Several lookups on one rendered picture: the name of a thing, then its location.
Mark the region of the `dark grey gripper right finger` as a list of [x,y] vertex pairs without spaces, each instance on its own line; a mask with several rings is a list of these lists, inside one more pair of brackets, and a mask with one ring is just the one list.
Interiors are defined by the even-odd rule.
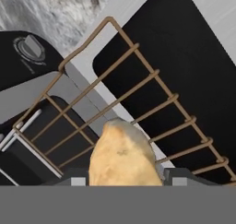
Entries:
[[213,183],[204,178],[193,175],[186,168],[165,168],[163,175],[164,184],[169,186],[218,186],[218,183]]

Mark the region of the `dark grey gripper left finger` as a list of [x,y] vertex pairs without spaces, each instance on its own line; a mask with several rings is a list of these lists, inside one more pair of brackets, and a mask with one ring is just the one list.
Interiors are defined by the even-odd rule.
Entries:
[[87,186],[89,184],[89,170],[86,168],[71,168],[61,178],[53,178],[45,186]]

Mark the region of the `golden brown baguette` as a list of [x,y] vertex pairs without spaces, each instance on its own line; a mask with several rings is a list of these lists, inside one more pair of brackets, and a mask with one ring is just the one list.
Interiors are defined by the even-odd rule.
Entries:
[[105,123],[89,161],[90,186],[162,186],[144,133],[116,118]]

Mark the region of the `black and silver toaster oven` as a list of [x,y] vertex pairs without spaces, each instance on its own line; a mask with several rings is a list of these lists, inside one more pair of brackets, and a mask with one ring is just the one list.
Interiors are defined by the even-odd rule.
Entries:
[[[22,58],[14,49],[13,40],[32,34],[45,49],[44,65],[35,65]],[[15,136],[12,126],[29,109],[45,88],[59,73],[58,65],[63,57],[42,37],[26,31],[0,31],[0,185],[41,185],[59,178],[51,165],[33,148],[22,144]],[[65,65],[63,75],[50,89],[48,95],[64,110],[89,85],[88,81],[70,63]],[[107,106],[104,99],[92,90],[66,114],[78,126]],[[43,98],[35,109],[18,124],[21,132],[31,140],[58,114],[47,99]],[[95,143],[101,135],[103,125],[117,114],[109,110],[83,132]],[[43,154],[76,130],[62,116],[55,124],[33,141]],[[71,159],[90,143],[80,134],[73,136],[47,155],[56,166]],[[63,175],[71,168],[88,168],[92,150],[60,168]]]

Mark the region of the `black glass toaster oven door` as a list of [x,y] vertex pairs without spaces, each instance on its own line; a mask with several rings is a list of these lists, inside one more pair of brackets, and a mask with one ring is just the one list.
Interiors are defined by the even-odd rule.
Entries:
[[[196,117],[196,124],[213,139],[218,153],[229,159],[236,173],[236,65],[198,11],[193,0],[112,0],[97,20],[113,17],[130,40],[139,43],[143,54],[179,102]],[[100,77],[129,46],[111,23],[92,43],[73,59],[79,73],[92,83]],[[148,76],[149,72],[133,53],[104,78],[95,91],[106,103],[112,103]],[[150,80],[113,111],[133,121],[164,102],[168,96]],[[137,126],[153,138],[180,124],[184,117],[172,103]],[[201,144],[201,138],[189,126],[152,143],[156,159],[164,159]],[[208,147],[178,159],[163,162],[166,167],[195,171],[216,163]],[[197,175],[213,183],[230,183],[222,167]]]

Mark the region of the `grey toaster oven temperature knob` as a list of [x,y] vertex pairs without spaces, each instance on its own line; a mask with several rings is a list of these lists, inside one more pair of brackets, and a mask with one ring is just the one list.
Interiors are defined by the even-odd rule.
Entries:
[[45,49],[32,34],[15,38],[13,46],[16,52],[25,60],[35,65],[44,65]]

